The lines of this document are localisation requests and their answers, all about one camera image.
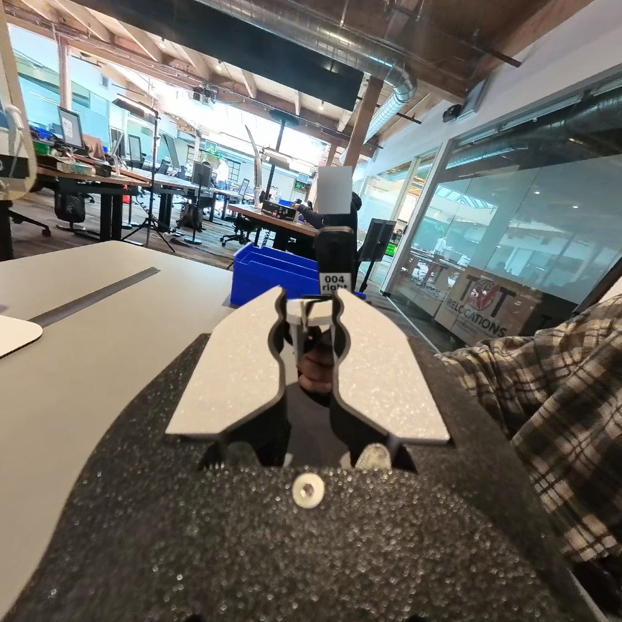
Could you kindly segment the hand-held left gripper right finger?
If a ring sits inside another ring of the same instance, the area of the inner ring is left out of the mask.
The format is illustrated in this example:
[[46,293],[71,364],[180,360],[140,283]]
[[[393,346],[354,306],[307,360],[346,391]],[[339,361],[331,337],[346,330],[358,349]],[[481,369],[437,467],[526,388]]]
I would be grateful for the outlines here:
[[446,445],[450,434],[405,334],[346,290],[333,303],[338,406],[393,445]]

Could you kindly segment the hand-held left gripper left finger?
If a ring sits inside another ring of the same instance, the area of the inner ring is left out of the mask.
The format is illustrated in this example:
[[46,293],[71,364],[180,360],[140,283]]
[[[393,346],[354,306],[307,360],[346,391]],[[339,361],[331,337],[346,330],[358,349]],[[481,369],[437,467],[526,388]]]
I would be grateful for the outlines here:
[[276,286],[237,308],[213,330],[166,435],[225,440],[271,438],[287,423],[284,344],[286,293]]

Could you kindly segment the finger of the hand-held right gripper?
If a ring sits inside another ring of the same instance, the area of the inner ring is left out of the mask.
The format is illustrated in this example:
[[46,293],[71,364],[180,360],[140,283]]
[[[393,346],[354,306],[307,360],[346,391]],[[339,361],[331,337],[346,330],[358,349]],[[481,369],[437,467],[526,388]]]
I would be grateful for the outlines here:
[[314,329],[315,343],[331,346],[335,354],[335,326],[333,323],[333,304],[330,301],[314,302],[308,312],[308,326]]
[[291,343],[296,365],[299,365],[305,353],[307,342],[306,302],[302,299],[288,300],[286,303],[286,325],[289,331],[288,342]]

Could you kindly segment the blue plastic parts bin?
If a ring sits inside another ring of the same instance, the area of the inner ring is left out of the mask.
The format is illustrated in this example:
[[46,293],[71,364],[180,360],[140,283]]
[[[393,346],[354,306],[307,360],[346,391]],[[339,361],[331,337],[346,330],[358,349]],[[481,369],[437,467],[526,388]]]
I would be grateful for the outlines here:
[[339,289],[354,292],[352,275],[335,269],[318,269],[317,261],[270,247],[248,243],[233,260],[230,302],[238,307],[274,287],[287,298],[330,296]]

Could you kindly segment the person's right hand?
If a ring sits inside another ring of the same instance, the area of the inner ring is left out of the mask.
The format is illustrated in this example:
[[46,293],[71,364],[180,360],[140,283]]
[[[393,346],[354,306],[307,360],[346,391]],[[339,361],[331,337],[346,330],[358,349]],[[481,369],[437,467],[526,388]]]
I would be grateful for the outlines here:
[[334,364],[331,346],[313,343],[297,365],[299,387],[314,396],[330,395],[333,390]]

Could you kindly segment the wooden office desk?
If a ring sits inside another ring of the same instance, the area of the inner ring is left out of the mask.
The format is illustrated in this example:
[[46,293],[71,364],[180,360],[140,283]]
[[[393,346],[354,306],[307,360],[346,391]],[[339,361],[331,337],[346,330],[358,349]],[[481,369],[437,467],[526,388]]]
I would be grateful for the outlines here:
[[288,221],[267,214],[261,209],[253,206],[244,206],[241,204],[229,204],[228,209],[234,213],[239,213],[255,222],[259,229],[266,229],[275,234],[273,248],[279,251],[285,251],[290,239],[299,239],[303,237],[313,238],[318,231],[308,224],[298,222],[297,220]]

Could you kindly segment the curved white panel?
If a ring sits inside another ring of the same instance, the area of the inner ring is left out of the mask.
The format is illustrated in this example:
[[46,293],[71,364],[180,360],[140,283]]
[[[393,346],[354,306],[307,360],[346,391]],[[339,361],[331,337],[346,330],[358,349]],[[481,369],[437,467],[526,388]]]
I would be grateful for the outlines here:
[[252,133],[247,125],[245,125],[245,129],[254,153],[254,205],[257,208],[260,208],[263,198],[265,197],[265,191],[262,184],[262,159]]

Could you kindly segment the dark backpack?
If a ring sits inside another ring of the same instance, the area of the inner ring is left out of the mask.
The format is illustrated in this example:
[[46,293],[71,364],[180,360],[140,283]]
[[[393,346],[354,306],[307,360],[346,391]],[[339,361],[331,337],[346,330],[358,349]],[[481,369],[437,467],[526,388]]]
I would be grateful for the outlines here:
[[180,213],[177,222],[178,229],[192,229],[193,231],[203,230],[203,210],[193,202],[186,202]]

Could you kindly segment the black floor lamp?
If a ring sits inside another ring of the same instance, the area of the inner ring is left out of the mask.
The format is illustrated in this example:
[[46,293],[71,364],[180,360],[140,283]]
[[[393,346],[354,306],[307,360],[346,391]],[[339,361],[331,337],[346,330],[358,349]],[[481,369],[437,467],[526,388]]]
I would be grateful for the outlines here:
[[[279,109],[273,109],[270,111],[270,117],[272,120],[274,120],[275,122],[279,122],[280,127],[279,127],[279,133],[277,136],[277,141],[276,141],[276,147],[274,148],[274,151],[276,152],[276,154],[280,154],[281,152],[281,144],[282,144],[282,138],[284,135],[284,129],[286,126],[289,126],[291,128],[297,128],[299,126],[299,120],[298,117],[295,115],[292,115],[290,113],[286,113],[282,110]],[[270,195],[270,190],[272,187],[272,180],[273,180],[273,176],[274,176],[274,171],[276,168],[276,164],[272,163],[271,164],[271,169],[269,172],[269,176],[268,176],[268,181],[266,184],[266,196],[269,197]]]

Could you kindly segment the black monitor on pole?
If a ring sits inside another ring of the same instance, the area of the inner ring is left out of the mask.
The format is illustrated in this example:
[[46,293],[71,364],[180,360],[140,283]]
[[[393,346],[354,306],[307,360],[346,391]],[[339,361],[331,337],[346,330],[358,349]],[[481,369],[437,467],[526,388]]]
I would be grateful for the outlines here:
[[[211,179],[212,166],[208,162],[194,162],[191,182],[196,186],[196,188],[193,191],[193,197],[189,198],[188,201],[196,203],[201,209],[203,209],[201,207],[203,191],[210,189]],[[200,231],[193,231],[191,229],[191,237],[186,237],[184,241],[192,246],[201,245],[202,241],[197,238],[197,233],[199,232]]]

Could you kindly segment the tripod light stand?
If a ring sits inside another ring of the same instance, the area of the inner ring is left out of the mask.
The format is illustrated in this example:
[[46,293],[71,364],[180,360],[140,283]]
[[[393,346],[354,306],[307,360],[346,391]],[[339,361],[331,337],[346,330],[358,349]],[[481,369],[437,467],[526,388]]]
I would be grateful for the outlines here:
[[157,147],[158,147],[158,140],[159,140],[159,120],[160,120],[159,112],[155,106],[146,105],[126,95],[118,95],[113,101],[113,104],[131,114],[136,115],[137,117],[142,118],[143,120],[152,121],[154,125],[154,130],[153,130],[153,135],[152,135],[151,180],[149,183],[150,201],[149,201],[149,209],[147,212],[147,218],[136,229],[133,229],[126,236],[122,237],[121,241],[129,242],[130,244],[137,246],[139,245],[138,242],[130,240],[130,238],[136,233],[138,233],[139,231],[146,229],[145,242],[143,246],[145,248],[148,248],[149,243],[150,243],[151,231],[153,229],[155,233],[160,237],[160,239],[168,247],[168,250],[171,253],[175,254],[175,249],[171,246],[171,244],[159,231],[158,225],[153,217],[154,195],[155,195],[155,185],[156,185],[155,175],[156,175],[156,162],[157,162]]

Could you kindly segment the hanging black screen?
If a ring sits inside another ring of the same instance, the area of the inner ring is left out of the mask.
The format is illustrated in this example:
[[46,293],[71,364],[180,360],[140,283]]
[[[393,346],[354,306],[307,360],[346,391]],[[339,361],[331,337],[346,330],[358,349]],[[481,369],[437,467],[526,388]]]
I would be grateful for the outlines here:
[[199,1],[78,1],[150,34],[352,110],[361,70]]

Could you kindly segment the long wooden desk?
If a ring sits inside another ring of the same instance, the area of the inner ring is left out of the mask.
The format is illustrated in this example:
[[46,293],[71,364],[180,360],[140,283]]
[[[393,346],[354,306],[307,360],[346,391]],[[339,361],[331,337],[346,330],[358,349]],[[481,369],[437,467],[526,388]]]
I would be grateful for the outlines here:
[[69,195],[97,195],[99,197],[98,231],[72,231],[77,235],[98,238],[101,242],[122,240],[122,216],[124,196],[135,197],[139,189],[150,188],[150,180],[143,178],[112,175],[84,175],[66,173],[48,167],[37,167],[37,183],[54,191],[55,201]]

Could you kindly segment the black upright monitor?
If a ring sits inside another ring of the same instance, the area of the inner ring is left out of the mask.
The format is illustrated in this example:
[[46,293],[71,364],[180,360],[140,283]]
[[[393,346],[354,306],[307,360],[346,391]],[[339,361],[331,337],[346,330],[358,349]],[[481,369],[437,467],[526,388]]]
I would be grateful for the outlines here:
[[69,109],[58,106],[58,115],[64,143],[75,150],[85,150],[80,116]]

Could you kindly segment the wooden support post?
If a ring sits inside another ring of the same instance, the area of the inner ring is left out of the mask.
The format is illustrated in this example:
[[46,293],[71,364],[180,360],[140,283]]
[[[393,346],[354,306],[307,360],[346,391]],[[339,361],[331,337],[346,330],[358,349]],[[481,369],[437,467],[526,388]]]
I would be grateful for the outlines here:
[[352,167],[352,170],[356,167],[360,158],[383,85],[384,82],[382,80],[373,76],[369,78],[348,147],[342,154],[342,158],[340,158],[341,164],[345,167]]

